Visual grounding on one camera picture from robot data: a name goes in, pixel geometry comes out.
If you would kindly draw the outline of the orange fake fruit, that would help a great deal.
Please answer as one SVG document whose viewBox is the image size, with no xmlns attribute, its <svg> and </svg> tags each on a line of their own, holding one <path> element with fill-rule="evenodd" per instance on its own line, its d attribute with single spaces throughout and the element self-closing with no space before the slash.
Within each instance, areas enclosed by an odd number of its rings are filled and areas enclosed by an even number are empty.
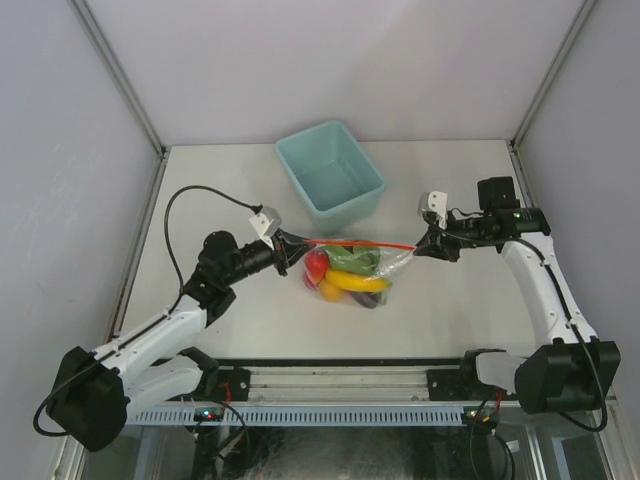
<svg viewBox="0 0 640 480">
<path fill-rule="evenodd" d="M 345 293 L 343 289 L 334 285 L 327 279 L 321 280 L 317 285 L 317 289 L 328 302 L 338 302 L 342 299 Z"/>
</svg>

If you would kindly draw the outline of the yellow fake banana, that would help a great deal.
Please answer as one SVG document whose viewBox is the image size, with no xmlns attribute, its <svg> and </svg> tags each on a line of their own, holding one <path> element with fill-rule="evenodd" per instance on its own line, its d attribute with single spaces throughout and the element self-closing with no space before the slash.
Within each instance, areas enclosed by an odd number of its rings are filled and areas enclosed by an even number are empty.
<svg viewBox="0 0 640 480">
<path fill-rule="evenodd" d="M 335 286 L 352 292 L 379 293 L 391 286 L 391 282 L 383 277 L 367 277 L 333 269 L 326 271 L 325 278 Z"/>
</svg>

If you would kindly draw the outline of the clear zip top bag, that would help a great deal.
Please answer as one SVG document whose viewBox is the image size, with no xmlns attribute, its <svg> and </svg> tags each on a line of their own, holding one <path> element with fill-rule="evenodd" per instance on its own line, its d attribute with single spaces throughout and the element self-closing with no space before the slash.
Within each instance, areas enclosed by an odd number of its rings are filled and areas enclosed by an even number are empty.
<svg viewBox="0 0 640 480">
<path fill-rule="evenodd" d="M 377 309 L 395 278 L 414 258 L 410 245 L 368 240 L 313 240 L 303 256 L 302 280 L 320 299 Z"/>
</svg>

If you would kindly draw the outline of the purple fake eggplant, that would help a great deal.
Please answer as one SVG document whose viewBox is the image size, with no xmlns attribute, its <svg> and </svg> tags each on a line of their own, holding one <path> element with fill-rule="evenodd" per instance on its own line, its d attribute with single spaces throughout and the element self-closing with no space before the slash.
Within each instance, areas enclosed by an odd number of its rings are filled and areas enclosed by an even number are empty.
<svg viewBox="0 0 640 480">
<path fill-rule="evenodd" d="M 366 292 L 351 292 L 351 298 L 361 307 L 375 309 L 379 305 L 378 295 Z"/>
</svg>

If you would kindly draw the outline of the green fake leafy vegetable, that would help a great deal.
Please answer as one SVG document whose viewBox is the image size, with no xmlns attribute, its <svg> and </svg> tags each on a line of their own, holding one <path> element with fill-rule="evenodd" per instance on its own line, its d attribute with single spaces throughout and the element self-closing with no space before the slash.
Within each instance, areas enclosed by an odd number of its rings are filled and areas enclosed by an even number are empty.
<svg viewBox="0 0 640 480">
<path fill-rule="evenodd" d="M 326 245 L 323 247 L 334 270 L 373 276 L 378 273 L 381 252 L 378 247 Z"/>
</svg>

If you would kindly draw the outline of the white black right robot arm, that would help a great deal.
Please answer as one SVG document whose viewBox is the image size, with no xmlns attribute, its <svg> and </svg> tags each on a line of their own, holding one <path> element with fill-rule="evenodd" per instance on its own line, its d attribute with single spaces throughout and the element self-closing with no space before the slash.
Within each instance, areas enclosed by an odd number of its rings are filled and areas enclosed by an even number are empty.
<svg viewBox="0 0 640 480">
<path fill-rule="evenodd" d="M 498 387 L 529 414 L 593 411 L 620 365 L 613 341 L 599 339 L 582 315 L 557 262 L 541 209 L 524 207 L 509 177 L 477 184 L 479 209 L 456 214 L 444 192 L 422 194 L 418 215 L 427 224 L 415 255 L 456 262 L 464 249 L 493 247 L 516 280 L 531 320 L 535 350 L 521 358 L 500 349 L 466 352 L 461 391 L 480 399 Z"/>
</svg>

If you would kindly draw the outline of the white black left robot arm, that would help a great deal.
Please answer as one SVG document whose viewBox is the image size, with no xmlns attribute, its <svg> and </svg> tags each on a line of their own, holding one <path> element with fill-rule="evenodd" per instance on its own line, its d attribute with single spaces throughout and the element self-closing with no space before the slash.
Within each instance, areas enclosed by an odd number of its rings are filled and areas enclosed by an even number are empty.
<svg viewBox="0 0 640 480">
<path fill-rule="evenodd" d="M 219 387 L 217 364 L 194 347 L 196 337 L 234 302 L 234 284 L 269 267 L 280 275 L 311 249 L 283 230 L 243 247 L 227 231 L 206 237 L 177 303 L 124 336 L 62 358 L 45 401 L 50 419 L 86 450 L 112 443 L 127 421 L 182 394 L 206 400 Z"/>
</svg>

